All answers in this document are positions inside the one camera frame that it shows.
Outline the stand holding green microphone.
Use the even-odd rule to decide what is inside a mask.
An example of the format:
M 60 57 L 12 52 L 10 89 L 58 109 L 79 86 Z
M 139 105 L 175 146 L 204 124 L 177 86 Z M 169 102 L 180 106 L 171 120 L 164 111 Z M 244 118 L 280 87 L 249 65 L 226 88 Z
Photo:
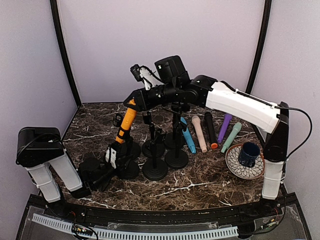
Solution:
M 120 113 L 116 113 L 113 117 L 112 124 L 115 127 L 119 127 L 120 130 L 123 130 L 123 128 L 121 127 L 123 119 L 124 117 Z M 131 158 L 135 160 L 141 154 L 141 147 L 137 142 L 133 141 L 133 138 L 130 135 L 130 131 L 130 129 L 125 130 L 123 136 L 120 136 L 119 133 L 117 134 L 117 136 L 121 140 L 124 140 L 124 142 L 120 144 L 117 153 L 119 155 L 119 158 L 131 156 Z

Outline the orange toy microphone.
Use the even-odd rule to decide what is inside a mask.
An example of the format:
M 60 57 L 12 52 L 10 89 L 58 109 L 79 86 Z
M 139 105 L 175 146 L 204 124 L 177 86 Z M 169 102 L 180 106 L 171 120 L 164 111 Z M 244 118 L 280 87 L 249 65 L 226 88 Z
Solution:
M 136 118 L 136 115 L 137 115 L 136 110 L 130 107 L 127 109 L 115 138 L 115 141 L 118 142 L 119 144 L 122 144 L 125 141 L 126 136 L 129 134 L 131 126 Z

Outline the stand holding cream microphone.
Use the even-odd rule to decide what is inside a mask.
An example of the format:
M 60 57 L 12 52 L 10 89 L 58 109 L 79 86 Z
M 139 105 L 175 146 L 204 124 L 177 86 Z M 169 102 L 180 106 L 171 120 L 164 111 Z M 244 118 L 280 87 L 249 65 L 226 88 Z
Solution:
M 150 139 L 153 139 L 157 128 L 152 121 L 152 114 L 150 111 L 147 111 L 146 115 L 143 114 L 142 116 L 144 123 L 149 126 Z M 152 158 L 148 157 L 142 166 L 142 173 L 148 180 L 159 181 L 168 174 L 168 165 L 161 157 L 156 157 L 155 155 Z

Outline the stand holding purple microphone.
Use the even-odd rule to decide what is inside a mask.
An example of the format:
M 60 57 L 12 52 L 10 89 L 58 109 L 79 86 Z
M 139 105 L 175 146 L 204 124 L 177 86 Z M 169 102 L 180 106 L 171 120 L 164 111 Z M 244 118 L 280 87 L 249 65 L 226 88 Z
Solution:
M 167 132 L 162 128 L 157 128 L 154 132 L 154 138 L 147 140 L 141 147 L 141 151 L 144 156 L 152 158 L 155 155 L 156 158 L 160 158 L 165 153 L 164 139 Z

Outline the light blue toy microphone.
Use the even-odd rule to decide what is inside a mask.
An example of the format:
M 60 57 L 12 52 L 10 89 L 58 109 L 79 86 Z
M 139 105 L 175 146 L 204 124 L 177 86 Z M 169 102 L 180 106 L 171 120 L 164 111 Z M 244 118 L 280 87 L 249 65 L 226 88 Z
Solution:
M 186 144 L 190 150 L 190 152 L 192 154 L 196 154 L 196 146 L 195 143 L 193 141 L 192 135 L 189 131 L 188 125 L 187 125 L 187 121 L 181 116 L 180 117 L 181 122 L 185 125 L 185 127 L 182 129 L 182 134 L 184 136 L 184 139 L 186 141 Z

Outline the cream white toy microphone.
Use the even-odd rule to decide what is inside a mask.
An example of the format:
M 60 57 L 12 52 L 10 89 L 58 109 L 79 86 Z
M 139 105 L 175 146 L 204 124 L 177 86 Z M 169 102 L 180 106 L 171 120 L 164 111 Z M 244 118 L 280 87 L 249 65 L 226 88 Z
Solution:
M 191 118 L 191 122 L 192 122 L 192 124 L 194 126 L 194 129 L 195 129 L 195 132 L 196 132 L 196 135 L 197 135 L 197 139 L 198 139 L 198 142 L 199 142 L 199 147 L 200 147 L 200 149 L 201 149 L 201 151 L 203 153 L 206 153 L 208 151 L 208 149 L 207 149 L 206 141 L 205 141 L 205 138 L 204 138 L 203 130 L 202 130 L 202 127 L 201 127 L 201 120 L 197 115 L 194 115 Z

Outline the purple toy microphone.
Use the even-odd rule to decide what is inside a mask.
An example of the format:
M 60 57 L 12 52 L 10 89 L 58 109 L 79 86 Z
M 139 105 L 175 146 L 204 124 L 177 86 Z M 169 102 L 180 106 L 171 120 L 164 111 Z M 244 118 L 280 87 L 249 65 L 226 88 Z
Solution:
M 218 138 L 217 138 L 217 142 L 219 144 L 221 144 L 223 142 L 223 139 L 225 137 L 225 134 L 227 132 L 227 129 L 228 129 L 228 126 L 229 126 L 229 123 L 230 121 L 232 120 L 232 115 L 229 114 L 229 113 L 226 113 L 224 115 L 224 119 L 223 119 L 223 122 L 222 122 L 222 125 L 221 125 L 221 128 L 220 128 L 220 131 L 219 131 L 219 134 L 218 134 Z

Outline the mint green toy microphone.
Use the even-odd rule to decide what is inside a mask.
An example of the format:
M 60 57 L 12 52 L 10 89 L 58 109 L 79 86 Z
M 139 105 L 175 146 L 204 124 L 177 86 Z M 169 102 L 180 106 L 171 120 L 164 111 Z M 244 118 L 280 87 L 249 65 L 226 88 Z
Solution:
M 229 149 L 229 147 L 231 146 L 232 142 L 234 141 L 235 137 L 237 136 L 237 134 L 240 132 L 240 130 L 242 129 L 242 123 L 241 122 L 237 122 L 233 128 L 232 131 L 230 132 L 229 136 L 227 137 L 226 141 L 224 142 L 222 149 L 221 149 L 221 153 L 225 153 L 226 150 Z

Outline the stand holding orange microphone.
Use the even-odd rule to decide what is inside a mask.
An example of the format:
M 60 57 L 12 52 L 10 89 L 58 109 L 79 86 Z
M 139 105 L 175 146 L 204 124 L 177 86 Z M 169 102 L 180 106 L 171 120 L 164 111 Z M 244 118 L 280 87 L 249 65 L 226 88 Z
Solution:
M 130 134 L 125 134 L 124 142 L 115 141 L 108 147 L 106 157 L 120 179 L 131 180 L 139 175 L 140 168 L 135 160 L 141 154 L 140 145 Z

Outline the black microphone stand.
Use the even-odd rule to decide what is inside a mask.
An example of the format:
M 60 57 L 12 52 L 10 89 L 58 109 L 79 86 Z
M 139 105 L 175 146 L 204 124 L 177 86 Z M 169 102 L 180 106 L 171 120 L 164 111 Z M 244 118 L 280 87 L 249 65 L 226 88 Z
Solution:
M 169 150 L 165 155 L 165 162 L 172 169 L 183 169 L 187 166 L 189 162 L 188 154 L 183 151 L 181 148 L 182 137 L 178 137 L 176 140 L 176 147 L 174 149 Z

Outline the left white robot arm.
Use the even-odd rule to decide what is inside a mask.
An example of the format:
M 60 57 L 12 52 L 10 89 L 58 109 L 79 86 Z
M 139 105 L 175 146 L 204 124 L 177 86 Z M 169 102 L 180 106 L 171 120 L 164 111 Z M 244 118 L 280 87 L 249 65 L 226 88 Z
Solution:
M 113 174 L 123 175 L 130 157 L 115 142 L 108 147 L 104 162 L 89 158 L 76 168 L 56 127 L 24 127 L 18 132 L 15 163 L 27 170 L 44 199 L 51 203 L 51 210 L 67 218 L 71 208 L 62 200 L 64 195 L 52 172 L 74 198 L 81 199 L 97 191 Z

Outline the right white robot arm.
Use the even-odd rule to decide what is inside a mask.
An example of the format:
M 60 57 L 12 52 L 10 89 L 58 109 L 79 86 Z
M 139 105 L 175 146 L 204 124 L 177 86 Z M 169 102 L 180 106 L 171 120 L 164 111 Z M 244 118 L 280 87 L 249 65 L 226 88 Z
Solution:
M 155 62 L 160 85 L 152 86 L 148 78 L 134 65 L 130 71 L 144 87 L 134 90 L 123 102 L 127 107 L 120 130 L 129 130 L 138 112 L 151 110 L 169 103 L 193 104 L 202 108 L 218 110 L 243 119 L 268 134 L 263 147 L 266 163 L 262 198 L 255 205 L 255 213 L 266 217 L 275 208 L 281 181 L 285 176 L 285 162 L 290 157 L 289 107 L 285 102 L 269 102 L 231 87 L 225 81 L 198 75 L 190 79 L 178 55 Z

